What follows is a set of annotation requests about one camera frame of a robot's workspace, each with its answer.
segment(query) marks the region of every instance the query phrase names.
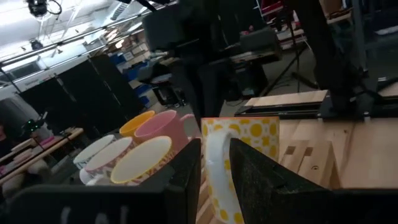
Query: ceiling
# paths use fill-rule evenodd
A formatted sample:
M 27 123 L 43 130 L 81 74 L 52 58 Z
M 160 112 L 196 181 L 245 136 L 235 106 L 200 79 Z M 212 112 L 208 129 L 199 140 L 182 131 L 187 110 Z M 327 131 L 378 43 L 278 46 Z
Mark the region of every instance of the ceiling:
M 110 17 L 120 5 L 116 0 L 57 1 L 62 5 L 62 13 L 40 22 L 29 13 L 23 0 L 0 0 L 0 60 L 32 50 L 30 39 L 39 39 L 43 45 L 48 45 L 109 24 L 113 22 Z M 138 2 L 132 2 L 118 19 L 143 10 Z

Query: patterned mug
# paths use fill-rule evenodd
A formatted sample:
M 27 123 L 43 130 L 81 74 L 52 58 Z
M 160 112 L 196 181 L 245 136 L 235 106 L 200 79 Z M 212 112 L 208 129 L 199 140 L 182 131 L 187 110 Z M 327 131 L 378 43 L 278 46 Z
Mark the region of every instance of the patterned mug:
M 100 138 L 99 140 L 93 142 L 89 146 L 87 146 L 84 150 L 82 150 L 79 155 L 77 155 L 73 163 L 78 169 L 84 168 L 87 163 L 102 149 L 104 149 L 108 144 L 116 141 L 116 138 L 113 134 L 109 134 Z
M 232 131 L 237 138 L 257 149 L 264 155 L 278 161 L 279 118 L 203 118 L 201 120 L 203 141 L 209 134 L 218 131 Z
M 242 211 L 236 196 L 231 175 L 229 154 L 231 138 L 236 138 L 231 131 L 215 131 L 205 141 L 205 169 L 209 197 L 213 204 L 215 217 L 225 223 L 244 223 Z
M 158 136 L 138 145 L 114 167 L 111 181 L 121 185 L 139 185 L 154 175 L 175 155 L 172 139 Z
M 113 167 L 115 167 L 119 160 L 121 160 L 129 151 L 134 149 L 134 146 L 132 137 L 126 137 L 112 142 L 87 163 L 85 170 L 92 177 L 104 175 L 105 177 L 110 178 Z

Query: white mug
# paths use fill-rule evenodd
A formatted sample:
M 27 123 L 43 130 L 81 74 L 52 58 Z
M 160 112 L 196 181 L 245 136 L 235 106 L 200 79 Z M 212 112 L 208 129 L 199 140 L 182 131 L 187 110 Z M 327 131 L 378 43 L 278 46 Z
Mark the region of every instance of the white mug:
M 206 179 L 215 217 L 225 223 L 244 223 L 238 197 L 232 181 L 229 155 L 232 131 L 219 130 L 209 134 L 205 141 Z
M 89 175 L 89 173 L 87 173 L 86 170 L 84 170 L 84 169 L 81 169 L 81 170 L 79 171 L 79 177 L 80 177 L 80 181 L 81 181 L 83 184 L 85 184 L 85 185 L 86 185 L 90 180 L 93 179 L 93 177 L 92 177 L 91 175 Z
M 86 186 L 105 186 L 105 185 L 114 185 L 108 177 L 104 175 L 96 175 L 93 179 L 87 182 Z
M 97 153 L 99 153 L 101 150 L 103 150 L 107 145 L 111 144 L 112 142 L 115 142 L 116 138 L 114 137 L 113 134 L 109 134 L 107 136 L 104 136 L 100 138 L 99 140 L 93 142 L 89 146 L 87 146 L 84 150 L 82 150 L 79 155 L 77 155 L 73 163 L 77 166 L 78 169 L 84 168 L 87 163 L 95 156 Z

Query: fluorescent light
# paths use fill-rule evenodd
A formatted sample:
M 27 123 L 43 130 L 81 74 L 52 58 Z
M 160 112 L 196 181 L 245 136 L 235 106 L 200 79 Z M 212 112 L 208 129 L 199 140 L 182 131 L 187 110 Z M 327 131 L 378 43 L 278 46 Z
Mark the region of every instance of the fluorescent light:
M 115 33 L 115 34 L 112 34 L 112 35 L 111 35 L 111 37 L 110 37 L 110 38 L 108 38 L 108 41 L 111 41 L 111 40 L 113 40 L 113 39 L 114 39 L 114 38 L 115 38 L 117 35 L 118 35 L 118 34 L 116 34 L 116 33 Z
M 127 30 L 127 32 L 134 31 L 134 30 L 136 30 L 138 27 L 140 27 L 141 25 L 142 25 L 142 22 L 139 22 L 139 23 L 137 23 L 137 24 L 134 24 L 132 27 L 130 27 L 129 30 Z
M 12 69 L 14 69 L 14 68 L 21 67 L 21 66 L 23 66 L 23 65 L 25 65 L 25 64 L 34 62 L 34 61 L 36 61 L 36 60 L 38 59 L 38 57 L 39 57 L 38 55 L 35 55 L 35 56 L 30 57 L 30 58 L 27 58 L 27 59 L 25 59 L 25 60 L 20 60 L 20 61 L 17 61 L 17 62 L 15 62 L 15 63 L 12 63 L 12 64 L 10 64 L 10 65 L 4 66 L 2 69 L 3 69 L 5 72 L 8 72 L 8 71 L 10 71 L 10 70 L 12 70 Z
M 27 79 L 27 78 L 33 77 L 33 76 L 35 76 L 35 75 L 37 75 L 37 74 L 39 74 L 39 73 L 42 73 L 42 72 L 44 72 L 44 70 L 40 70 L 40 71 L 38 71 L 38 72 L 32 73 L 32 74 L 30 74 L 30 75 L 27 75 L 27 76 L 25 76 L 25 77 L 19 78 L 19 79 L 15 80 L 14 83 L 23 81 L 23 80 L 25 80 L 25 79 Z
M 124 42 L 124 39 L 123 39 L 123 40 L 120 40 L 119 42 L 117 42 L 114 46 L 115 46 L 117 49 L 119 49 L 119 48 L 121 48 L 121 47 L 123 46 L 123 42 Z

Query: black partition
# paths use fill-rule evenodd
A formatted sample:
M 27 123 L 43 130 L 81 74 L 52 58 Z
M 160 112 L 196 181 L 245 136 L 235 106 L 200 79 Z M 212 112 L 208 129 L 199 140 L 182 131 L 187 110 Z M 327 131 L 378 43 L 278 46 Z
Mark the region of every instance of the black partition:
M 60 129 L 79 126 L 89 138 L 119 129 L 144 105 L 107 55 L 91 58 L 21 93 Z
M 38 114 L 48 112 L 46 122 L 49 128 L 64 130 L 71 126 L 89 128 L 85 115 L 76 102 L 64 91 L 55 79 L 49 79 L 20 93 Z
M 107 55 L 93 57 L 58 77 L 100 134 L 120 128 L 144 109 Z

